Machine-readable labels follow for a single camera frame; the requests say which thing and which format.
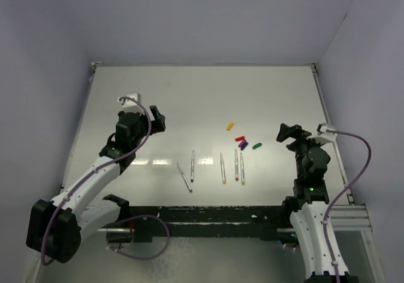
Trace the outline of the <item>magenta-end marker pen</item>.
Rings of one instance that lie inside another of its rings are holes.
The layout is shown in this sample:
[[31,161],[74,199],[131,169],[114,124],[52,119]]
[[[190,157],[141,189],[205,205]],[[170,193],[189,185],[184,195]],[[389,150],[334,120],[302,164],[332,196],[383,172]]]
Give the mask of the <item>magenta-end marker pen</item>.
[[181,175],[183,181],[185,182],[185,184],[186,184],[186,186],[187,186],[188,191],[189,191],[190,193],[192,193],[192,192],[193,192],[193,189],[192,189],[192,187],[191,187],[191,185],[190,185],[190,183],[189,183],[189,181],[188,181],[188,178],[186,177],[186,175],[185,175],[185,173],[184,173],[184,171],[183,171],[183,169],[182,169],[180,163],[177,163],[177,168],[178,168],[178,170],[179,170],[179,173],[180,173],[180,175]]

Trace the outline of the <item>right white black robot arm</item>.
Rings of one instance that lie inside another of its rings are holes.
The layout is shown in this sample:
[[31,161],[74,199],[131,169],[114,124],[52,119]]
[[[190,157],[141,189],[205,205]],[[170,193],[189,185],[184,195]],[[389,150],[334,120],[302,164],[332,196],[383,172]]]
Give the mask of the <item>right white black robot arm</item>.
[[306,282],[358,282],[340,253],[324,180],[331,157],[322,147],[334,142],[335,136],[326,132],[325,124],[319,125],[318,133],[313,135],[297,124],[282,123],[276,140],[284,142],[289,138],[293,141],[287,149],[295,154],[297,177],[293,195],[282,203],[280,217],[297,234]]

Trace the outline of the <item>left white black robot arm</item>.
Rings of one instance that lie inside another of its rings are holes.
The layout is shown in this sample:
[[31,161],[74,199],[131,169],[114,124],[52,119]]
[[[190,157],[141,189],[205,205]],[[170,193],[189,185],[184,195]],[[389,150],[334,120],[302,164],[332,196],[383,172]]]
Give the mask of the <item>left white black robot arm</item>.
[[165,131],[165,117],[155,105],[143,112],[123,109],[118,117],[115,133],[91,168],[52,200],[33,205],[26,244],[40,253],[43,266],[68,262],[81,242],[101,227],[124,227],[137,220],[128,201],[118,196],[107,195],[97,206],[90,203],[131,165],[150,135]]

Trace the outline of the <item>blue-end marker pen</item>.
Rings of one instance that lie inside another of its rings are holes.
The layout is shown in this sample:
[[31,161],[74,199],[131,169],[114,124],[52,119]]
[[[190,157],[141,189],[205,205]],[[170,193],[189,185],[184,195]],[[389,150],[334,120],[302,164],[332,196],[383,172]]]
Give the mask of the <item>blue-end marker pen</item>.
[[191,173],[190,173],[190,179],[192,183],[194,182],[194,165],[195,165],[195,153],[193,150],[191,155]]

